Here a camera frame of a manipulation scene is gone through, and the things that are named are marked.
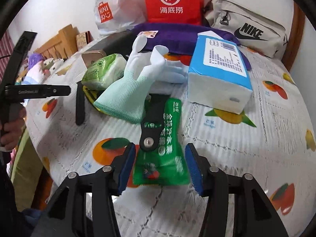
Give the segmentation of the person's left hand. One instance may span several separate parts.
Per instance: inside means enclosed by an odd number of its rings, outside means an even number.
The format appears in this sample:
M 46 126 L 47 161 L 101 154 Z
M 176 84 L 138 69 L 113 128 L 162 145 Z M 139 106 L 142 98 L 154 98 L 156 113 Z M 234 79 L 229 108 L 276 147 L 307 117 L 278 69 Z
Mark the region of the person's left hand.
M 1 135 L 1 145 L 6 151 L 11 151 L 17 144 L 22 135 L 25 126 L 24 118 L 26 117 L 26 109 L 23 107 L 19 112 L 16 120 L 4 124 L 5 134 Z

